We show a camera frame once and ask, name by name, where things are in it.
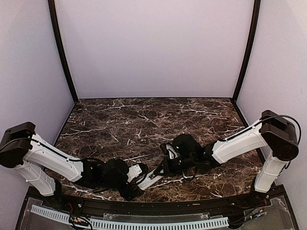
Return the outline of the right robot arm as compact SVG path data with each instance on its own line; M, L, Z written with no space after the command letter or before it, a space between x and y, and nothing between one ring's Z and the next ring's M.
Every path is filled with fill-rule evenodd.
M301 136L297 120L265 110L252 125L204 147L190 134L180 134L172 143L162 144L165 157L153 174L176 175L189 168L210 170L249 151L269 147L269 157L256 176L254 190L245 196L245 204L255 208L286 165L298 156Z

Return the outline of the white remote control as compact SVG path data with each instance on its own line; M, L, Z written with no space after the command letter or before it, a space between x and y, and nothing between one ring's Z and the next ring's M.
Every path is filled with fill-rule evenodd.
M151 187L154 183L158 182L162 178L163 178L163 176L155 175L154 171L151 171L150 173L147 174L144 181L142 181L140 184L138 184L138 187L141 190L146 190L147 188Z

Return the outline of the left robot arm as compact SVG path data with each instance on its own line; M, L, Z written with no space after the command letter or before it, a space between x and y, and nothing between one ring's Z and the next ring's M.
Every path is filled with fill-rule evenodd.
M65 208L68 199L61 193L60 182L48 176L43 168L95 193L118 190L127 201L141 194L139 182L133 183L132 180L146 177L148 173L148 167L143 163L128 166L121 159L101 161L68 155L42 139L31 122L5 130L0 142L0 164L17 171L57 209Z

